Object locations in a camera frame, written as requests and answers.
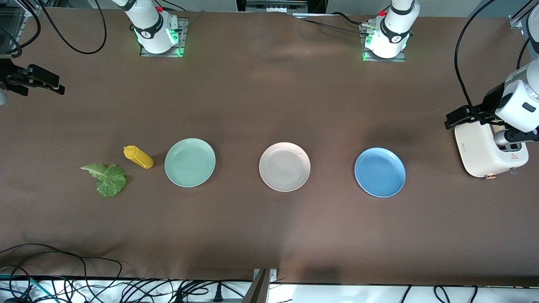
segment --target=white floor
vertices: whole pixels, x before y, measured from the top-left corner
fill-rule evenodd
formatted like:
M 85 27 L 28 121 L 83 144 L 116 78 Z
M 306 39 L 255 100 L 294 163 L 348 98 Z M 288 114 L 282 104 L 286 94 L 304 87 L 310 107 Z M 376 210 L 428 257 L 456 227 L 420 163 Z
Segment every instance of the white floor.
M 112 287 L 106 289 L 99 295 L 99 299 L 104 303 L 118 303 L 122 296 L 122 291 L 128 287 L 125 284 L 128 281 L 114 282 Z M 90 285 L 108 286 L 111 281 L 89 281 Z M 145 291 L 152 289 L 155 285 L 159 284 L 159 281 L 153 282 L 146 287 Z M 180 281 L 166 283 L 154 291 L 151 294 L 167 294 L 161 297 L 154 298 L 155 303 L 167 303 L 171 295 L 168 293 L 175 292 L 180 284 Z M 224 283 L 230 286 L 239 293 L 245 294 L 251 283 L 247 282 L 226 282 Z M 14 281 L 13 289 L 18 291 L 24 291 L 27 287 L 27 281 Z M 41 281 L 39 285 L 49 293 L 54 293 L 52 284 L 50 281 Z M 84 281 L 76 281 L 75 287 L 85 286 Z M 64 290 L 63 281 L 55 281 L 55 286 L 58 292 Z M 7 281 L 0 281 L 1 288 L 9 288 Z M 295 285 L 295 284 L 271 284 L 268 293 L 268 303 L 282 303 L 284 301 L 292 300 L 292 303 L 316 303 L 316 302 L 338 302 L 338 303 L 399 303 L 406 286 L 370 286 L 370 285 Z M 92 288 L 94 293 L 98 293 L 102 288 Z M 204 295 L 190 295 L 187 299 L 189 302 L 208 302 L 215 296 L 216 284 L 208 287 L 208 293 Z M 468 303 L 472 296 L 474 289 L 472 287 L 445 287 L 450 301 L 453 303 Z M 93 296 L 88 291 L 88 288 L 81 289 L 89 301 L 89 303 L 99 303 L 99 300 L 93 299 Z M 132 294 L 129 298 L 129 302 L 137 302 L 137 300 L 143 296 L 142 292 L 130 291 L 128 294 Z M 240 296 L 229 291 L 225 287 L 222 288 L 223 298 L 232 299 L 240 298 Z M 30 293 L 31 297 L 39 298 L 46 296 L 43 290 L 38 287 L 34 287 Z M 445 298 L 441 291 L 439 296 Z M 12 295 L 7 291 L 0 291 L 0 300 L 11 298 Z M 85 298 L 80 294 L 76 294 L 72 301 L 74 303 L 84 303 Z M 507 287 L 480 287 L 478 294 L 474 300 L 474 303 L 532 303 L 533 301 L 539 301 L 539 289 L 524 289 L 524 288 L 507 288 Z M 46 300 L 46 302 L 58 303 L 54 299 Z M 139 303 L 153 303 L 149 297 L 142 299 Z M 439 303 L 433 294 L 432 286 L 414 286 L 411 288 L 405 302 L 424 302 L 424 303 Z

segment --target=plate rim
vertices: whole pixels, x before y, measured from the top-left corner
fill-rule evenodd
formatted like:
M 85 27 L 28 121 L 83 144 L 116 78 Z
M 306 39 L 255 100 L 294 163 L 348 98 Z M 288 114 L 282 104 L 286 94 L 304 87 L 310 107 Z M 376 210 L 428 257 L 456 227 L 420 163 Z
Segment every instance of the plate rim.
M 357 170 L 356 170 L 356 168 L 357 168 L 357 163 L 358 163 L 358 161 L 360 160 L 360 157 L 361 157 L 362 155 L 364 155 L 365 153 L 367 153 L 367 152 L 374 152 L 374 151 L 381 151 L 381 152 L 383 152 L 383 154 L 389 155 L 389 156 L 391 156 L 392 158 L 397 159 L 397 160 L 398 160 L 397 163 L 399 163 L 400 166 L 402 166 L 402 168 L 403 168 L 403 176 L 404 176 L 404 178 L 403 178 L 402 185 L 400 186 L 400 188 L 399 188 L 395 193 L 393 193 L 393 194 L 391 194 L 391 195 L 389 195 L 389 196 L 378 196 L 378 195 L 375 195 L 375 194 L 371 193 L 370 191 L 368 191 L 367 189 L 365 189 L 365 187 L 363 187 L 363 185 L 361 185 L 361 182 L 359 181 L 359 179 L 358 179 L 358 177 L 357 177 Z M 397 156 L 397 154 L 395 154 L 394 152 L 390 151 L 390 150 L 387 149 L 387 148 L 383 148 L 383 147 L 371 147 L 371 148 L 368 148 L 368 149 L 362 151 L 362 152 L 359 154 L 359 156 L 357 156 L 356 161 L 354 162 L 354 177 L 356 178 L 357 184 L 359 184 L 360 187 L 363 189 L 363 191 L 365 191 L 367 194 L 369 194 L 369 195 L 371 195 L 371 196 L 373 196 L 373 197 L 377 197 L 377 198 L 389 198 L 389 197 L 392 197 L 392 196 L 398 194 L 398 193 L 404 188 L 404 184 L 406 183 L 406 168 L 404 167 L 403 161 L 402 161 L 402 160 L 399 158 L 399 156 Z
M 189 186 L 186 186 L 186 185 L 178 184 L 178 183 L 176 183 L 174 180 L 172 180 L 172 178 L 169 176 L 169 173 L 167 172 L 167 165 L 166 165 L 166 163 L 167 163 L 167 159 L 169 158 L 170 152 L 171 152 L 174 148 L 176 148 L 176 146 L 180 145 L 180 144 L 183 143 L 184 141 L 190 141 L 190 140 L 198 141 L 199 143 L 205 144 L 205 145 L 207 145 L 207 146 L 210 148 L 210 150 L 211 150 L 211 155 L 212 155 L 212 158 L 213 158 L 213 166 L 212 166 L 212 168 L 211 168 L 211 171 L 210 171 L 208 177 L 207 177 L 204 181 L 202 181 L 201 183 L 199 183 L 199 184 L 197 184 L 197 185 L 189 185 Z M 167 152 L 167 155 L 165 156 L 165 161 L 163 162 L 163 166 L 164 166 L 164 170 L 165 170 L 165 174 L 167 175 L 167 178 L 168 178 L 172 183 L 174 183 L 174 185 L 179 186 L 179 187 L 183 187 L 183 188 L 192 188 L 192 187 L 197 187 L 197 186 L 199 186 L 199 185 L 204 184 L 204 182 L 206 182 L 206 181 L 211 177 L 211 175 L 213 175 L 213 172 L 215 171 L 216 163 L 217 163 L 217 158 L 216 158 L 216 156 L 215 156 L 215 151 L 213 150 L 213 147 L 212 147 L 209 143 L 207 143 L 206 141 L 204 141 L 204 140 L 202 140 L 202 139 L 199 139 L 199 138 L 185 138 L 185 139 L 182 139 L 182 140 L 176 142 L 174 145 L 172 145 L 172 147 L 171 147 L 171 148 L 169 149 L 169 151 Z
M 261 171 L 261 169 L 260 169 L 260 166 L 261 166 L 261 164 L 262 164 L 262 158 L 264 158 L 264 155 L 265 155 L 266 153 L 268 153 L 268 151 L 269 151 L 272 147 L 274 147 L 274 146 L 276 146 L 276 145 L 280 145 L 280 144 L 287 144 L 287 145 L 289 145 L 287 148 L 292 148 L 292 147 L 294 147 L 294 148 L 299 149 L 299 151 L 302 152 L 302 153 L 305 155 L 305 158 L 306 158 L 307 164 L 308 164 L 308 171 L 307 171 L 307 176 L 305 177 L 305 180 L 303 180 L 303 182 L 302 182 L 298 187 L 296 187 L 296 188 L 294 188 L 294 189 L 291 189 L 291 190 L 279 190 L 279 189 L 276 189 L 276 188 L 272 187 L 271 185 L 269 185 L 269 184 L 266 182 L 266 180 L 264 180 L 264 176 L 262 175 L 262 171 Z M 310 158 L 309 158 L 309 155 L 305 152 L 305 150 L 304 150 L 303 148 L 301 148 L 301 147 L 300 147 L 299 145 L 297 145 L 297 144 L 294 144 L 294 143 L 291 143 L 291 142 L 277 142 L 277 143 L 275 143 L 275 144 L 270 145 L 268 148 L 266 148 L 266 149 L 262 152 L 262 154 L 260 155 L 260 160 L 258 161 L 258 174 L 260 175 L 260 178 L 262 179 L 262 181 L 263 181 L 269 188 L 271 188 L 271 189 L 273 189 L 273 190 L 275 190 L 275 191 L 278 191 L 278 192 L 291 192 L 291 191 L 294 191 L 294 190 L 298 190 L 298 189 L 300 189 L 303 185 L 305 185 L 305 183 L 307 183 L 307 180 L 309 180 L 309 176 L 310 176 Z

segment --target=yellow mustard bottle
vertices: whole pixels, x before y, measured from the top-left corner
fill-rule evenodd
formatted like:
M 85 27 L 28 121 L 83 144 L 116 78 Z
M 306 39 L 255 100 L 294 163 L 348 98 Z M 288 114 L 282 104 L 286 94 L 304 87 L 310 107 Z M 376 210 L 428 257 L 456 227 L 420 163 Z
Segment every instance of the yellow mustard bottle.
M 148 169 L 154 165 L 154 159 L 134 145 L 124 147 L 123 154 L 127 159 L 137 163 L 143 168 Z

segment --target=green lettuce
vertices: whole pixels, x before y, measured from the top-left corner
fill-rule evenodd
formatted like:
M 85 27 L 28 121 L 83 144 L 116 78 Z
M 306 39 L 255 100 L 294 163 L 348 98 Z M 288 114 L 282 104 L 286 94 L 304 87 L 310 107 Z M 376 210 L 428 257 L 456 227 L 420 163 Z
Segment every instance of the green lettuce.
M 87 170 L 90 175 L 97 178 L 98 192 L 103 197 L 116 196 L 124 186 L 126 186 L 126 176 L 123 169 L 115 164 L 108 167 L 103 164 L 90 164 L 81 167 Z

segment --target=brown table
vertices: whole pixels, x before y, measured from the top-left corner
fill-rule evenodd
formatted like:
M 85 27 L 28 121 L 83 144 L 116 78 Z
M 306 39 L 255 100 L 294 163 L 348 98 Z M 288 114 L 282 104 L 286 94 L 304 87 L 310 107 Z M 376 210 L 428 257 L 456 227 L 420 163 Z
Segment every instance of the brown table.
M 97 11 L 51 15 L 76 47 L 100 44 Z M 125 14 L 105 17 L 98 54 L 71 51 L 42 18 L 41 36 L 15 60 L 60 75 L 66 94 L 9 93 L 0 107 L 3 247 L 41 242 L 106 256 L 126 264 L 125 277 L 249 278 L 278 267 L 286 282 L 539 285 L 539 144 L 517 176 L 485 181 L 466 174 L 444 129 L 445 114 L 465 103 L 453 70 L 465 18 L 419 18 L 407 62 L 388 64 L 363 62 L 352 34 L 282 13 L 205 12 L 189 27 L 185 57 L 141 58 Z M 354 29 L 340 17 L 317 20 Z M 460 50 L 474 102 L 514 70 L 522 43 L 504 19 L 474 21 Z M 162 165 L 187 137 L 209 142 L 218 161 L 190 189 Z M 261 153 L 281 141 L 311 160 L 294 192 L 271 190 L 258 173 Z M 125 159 L 129 144 L 156 167 Z M 404 189 L 387 199 L 354 179 L 358 154 L 377 146 L 406 166 Z M 80 170 L 89 163 L 125 168 L 124 192 L 100 197 Z M 81 273 L 62 262 L 26 267 Z M 115 272 L 95 267 L 89 274 Z

